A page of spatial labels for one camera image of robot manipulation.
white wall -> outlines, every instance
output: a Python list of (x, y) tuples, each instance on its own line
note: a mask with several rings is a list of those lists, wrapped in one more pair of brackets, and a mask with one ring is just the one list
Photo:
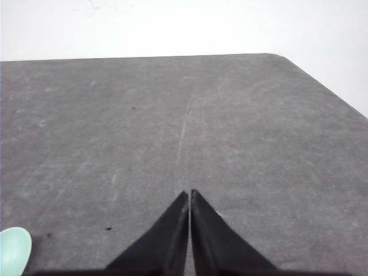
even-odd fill
[(368, 116), (367, 0), (2, 0), (2, 60), (270, 52)]

mint green object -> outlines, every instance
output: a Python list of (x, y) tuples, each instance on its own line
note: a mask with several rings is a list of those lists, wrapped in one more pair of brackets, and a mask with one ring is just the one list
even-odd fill
[(10, 227), (0, 232), (0, 275), (19, 276), (28, 263), (32, 239), (21, 227)]

table surface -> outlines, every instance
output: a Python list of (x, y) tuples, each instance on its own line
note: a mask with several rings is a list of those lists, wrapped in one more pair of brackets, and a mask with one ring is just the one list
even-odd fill
[(281, 269), (368, 271), (368, 120), (284, 57), (1, 66), (1, 227), (31, 233), (28, 270), (103, 268), (197, 188)]

